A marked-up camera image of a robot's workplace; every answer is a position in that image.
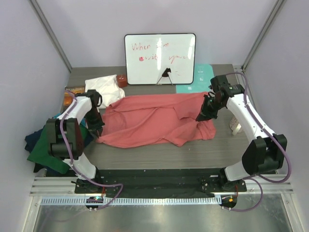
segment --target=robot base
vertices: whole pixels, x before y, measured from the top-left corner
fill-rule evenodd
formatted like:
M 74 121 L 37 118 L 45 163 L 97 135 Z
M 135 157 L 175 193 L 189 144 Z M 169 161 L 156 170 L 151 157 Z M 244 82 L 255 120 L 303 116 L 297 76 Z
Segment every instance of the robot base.
M 218 177 L 202 177 L 202 191 L 204 193 L 215 192 L 246 192 L 246 184 L 244 180 L 230 181 L 222 184 Z
M 92 179 L 94 182 L 103 184 L 100 171 L 96 168 L 96 176 Z M 87 193 L 102 193 L 102 187 L 94 185 L 87 180 L 77 179 L 75 184 L 75 193 L 76 194 L 87 194 Z

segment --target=red cloth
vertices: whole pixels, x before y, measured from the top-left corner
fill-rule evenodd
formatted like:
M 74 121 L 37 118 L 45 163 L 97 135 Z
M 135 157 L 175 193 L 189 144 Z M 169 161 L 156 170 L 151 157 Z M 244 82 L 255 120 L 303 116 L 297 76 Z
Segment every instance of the red cloth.
M 106 108 L 105 126 L 97 139 L 115 147 L 212 139 L 216 129 L 212 120 L 196 122 L 206 93 L 129 96 Z

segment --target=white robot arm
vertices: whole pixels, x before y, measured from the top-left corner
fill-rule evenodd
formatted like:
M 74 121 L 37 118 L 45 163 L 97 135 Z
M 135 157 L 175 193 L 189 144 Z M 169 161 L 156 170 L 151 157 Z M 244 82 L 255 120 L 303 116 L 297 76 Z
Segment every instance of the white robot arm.
M 101 135 L 103 121 L 98 111 L 102 103 L 101 95 L 95 90 L 76 94 L 73 103 L 58 118 L 49 119 L 46 123 L 49 154 L 68 164 L 78 175 L 81 182 L 87 179 L 101 183 L 97 168 L 85 156 L 84 142 L 79 124 L 85 117 L 87 127 L 94 138 Z
M 215 94 L 214 96 L 204 96 L 205 100 L 196 121 L 217 118 L 218 110 L 226 107 L 238 119 L 249 141 L 249 146 L 243 154 L 241 161 L 221 169 L 219 173 L 220 184 L 222 186 L 225 184 L 233 185 L 234 181 L 248 176 L 281 168 L 284 155 L 264 130 L 261 130 L 253 116 L 249 114 L 246 106 L 250 105 L 250 101 L 247 99 L 245 103 L 243 87 L 241 85 L 230 85 L 226 76 L 221 75 L 211 80 L 211 88 Z M 90 163 L 83 153 L 84 143 L 79 128 L 80 122 L 85 117 L 91 134 L 94 137 L 101 135 L 104 123 L 98 111 L 99 102 L 102 102 L 101 95 L 95 90 L 88 90 L 87 93 L 77 94 L 74 97 L 73 103 L 62 115 L 56 119 L 49 119 L 46 123 L 49 154 L 60 158 L 68 164 L 77 173 L 78 181 L 82 184 L 85 184 L 87 180 L 93 180 L 96 183 L 102 182 L 98 169 Z M 251 107 L 251 109 L 252 114 L 262 123 L 264 129 L 285 150 L 287 141 L 284 135 L 276 135 L 263 122 L 254 108 Z M 62 134 L 65 134 L 67 142 L 63 139 Z
M 284 155 L 265 131 L 268 131 L 284 150 L 287 140 L 284 135 L 276 135 L 253 107 L 250 107 L 251 114 L 249 113 L 247 106 L 251 103 L 248 96 L 247 100 L 244 101 L 244 88 L 241 85 L 230 85 L 226 75 L 211 79 L 210 87 L 215 94 L 214 96 L 204 96 L 205 100 L 196 120 L 203 121 L 216 118 L 218 110 L 226 107 L 238 119 L 249 141 L 249 146 L 241 161 L 220 171 L 221 184 L 224 185 L 252 175 L 280 169 L 283 165 Z

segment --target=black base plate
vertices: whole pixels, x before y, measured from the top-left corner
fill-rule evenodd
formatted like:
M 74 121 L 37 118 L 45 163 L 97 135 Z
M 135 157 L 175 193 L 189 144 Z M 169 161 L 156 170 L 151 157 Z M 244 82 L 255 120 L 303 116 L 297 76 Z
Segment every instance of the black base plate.
M 92 179 L 92 181 L 99 183 L 99 184 L 103 184 L 103 180 L 101 178 L 101 172 L 97 168 L 96 168 L 95 178 Z M 76 184 L 75 193 L 77 194 L 87 194 L 87 193 L 101 193 L 102 194 L 103 187 L 94 185 L 87 180 L 77 179 L 75 184 Z
M 122 198 L 204 198 L 214 192 L 247 191 L 240 180 L 228 187 L 218 181 L 220 169 L 148 169 L 100 170 L 106 185 L 124 184 Z M 118 188 L 106 188 L 107 197 L 113 197 Z

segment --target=whiteboard stand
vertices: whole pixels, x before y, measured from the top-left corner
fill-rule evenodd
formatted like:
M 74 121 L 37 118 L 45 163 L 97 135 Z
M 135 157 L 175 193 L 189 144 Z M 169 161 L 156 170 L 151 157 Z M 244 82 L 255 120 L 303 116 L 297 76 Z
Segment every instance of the whiteboard stand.
M 196 36 L 193 33 L 126 35 L 128 84 L 193 83 L 195 46 Z M 170 72 L 163 75 L 166 69 Z
M 166 68 L 165 71 L 162 73 L 161 77 L 159 78 L 159 80 L 157 81 L 156 85 L 159 84 L 160 80 L 162 79 L 162 77 L 164 78 L 169 78 L 170 83 L 173 85 L 172 80 L 170 79 L 169 73 L 171 73 L 171 69 L 170 68 Z

